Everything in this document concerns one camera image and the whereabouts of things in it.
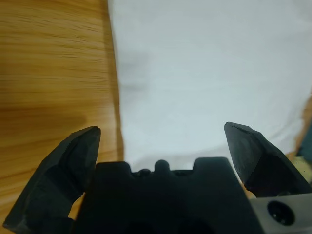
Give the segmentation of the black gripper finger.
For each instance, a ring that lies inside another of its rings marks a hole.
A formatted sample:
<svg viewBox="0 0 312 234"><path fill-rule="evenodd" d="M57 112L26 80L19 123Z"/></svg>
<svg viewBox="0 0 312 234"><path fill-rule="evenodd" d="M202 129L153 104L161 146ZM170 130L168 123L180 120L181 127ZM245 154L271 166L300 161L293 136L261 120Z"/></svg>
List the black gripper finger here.
<svg viewBox="0 0 312 234"><path fill-rule="evenodd" d="M98 157L101 130L70 134L37 167L3 227L16 234L69 234L70 210L87 190Z"/></svg>
<svg viewBox="0 0 312 234"><path fill-rule="evenodd" d="M309 194L310 184L287 157L258 131L227 122L224 131L234 168L256 197Z"/></svg>

